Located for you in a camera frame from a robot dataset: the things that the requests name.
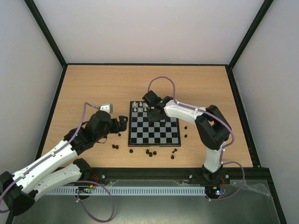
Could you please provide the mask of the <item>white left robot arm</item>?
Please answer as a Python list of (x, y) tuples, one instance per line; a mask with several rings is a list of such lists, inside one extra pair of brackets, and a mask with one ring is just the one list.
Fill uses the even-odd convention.
[(48, 153), (23, 169), (0, 175), (0, 199), (8, 211), (18, 216), (30, 209), (43, 195), (65, 184), (86, 181), (92, 168), (78, 156), (92, 148), (110, 133), (127, 129), (128, 118), (111, 118), (110, 113), (99, 110), (89, 121), (80, 122)]

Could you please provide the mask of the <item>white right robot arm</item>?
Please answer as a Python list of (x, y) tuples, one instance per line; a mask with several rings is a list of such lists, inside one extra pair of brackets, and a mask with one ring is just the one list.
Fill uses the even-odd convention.
[(201, 142), (206, 147), (206, 158), (203, 164), (202, 176), (210, 183), (220, 177), (223, 167), (223, 153), (232, 134), (232, 128), (220, 112), (219, 108), (196, 107), (181, 103), (173, 97), (160, 98), (154, 91), (147, 92), (143, 98), (149, 106), (148, 118), (150, 122), (161, 121), (166, 118), (176, 118), (196, 126)]

